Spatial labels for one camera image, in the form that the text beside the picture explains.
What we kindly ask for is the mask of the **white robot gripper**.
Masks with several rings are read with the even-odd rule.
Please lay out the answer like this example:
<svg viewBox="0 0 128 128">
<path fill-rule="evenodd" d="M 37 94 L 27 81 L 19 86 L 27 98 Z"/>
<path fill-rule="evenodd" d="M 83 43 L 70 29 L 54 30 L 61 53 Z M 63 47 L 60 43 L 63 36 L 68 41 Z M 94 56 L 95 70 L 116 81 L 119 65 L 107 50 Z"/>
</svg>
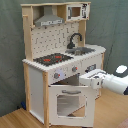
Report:
<svg viewBox="0 0 128 128">
<path fill-rule="evenodd" d="M 92 89 L 99 89 L 106 72 L 101 69 L 92 70 L 79 77 L 79 83 L 91 87 Z"/>
</svg>

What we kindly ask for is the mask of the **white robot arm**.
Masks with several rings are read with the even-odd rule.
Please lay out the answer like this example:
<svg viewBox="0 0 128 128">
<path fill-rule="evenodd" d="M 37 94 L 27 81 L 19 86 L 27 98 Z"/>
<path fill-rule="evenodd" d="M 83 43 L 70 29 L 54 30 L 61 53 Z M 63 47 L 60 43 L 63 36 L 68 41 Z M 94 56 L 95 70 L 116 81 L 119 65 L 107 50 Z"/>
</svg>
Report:
<svg viewBox="0 0 128 128">
<path fill-rule="evenodd" d="M 79 83 L 92 89 L 106 88 L 120 95 L 128 95 L 128 67 L 120 65 L 113 74 L 95 69 L 81 75 Z"/>
</svg>

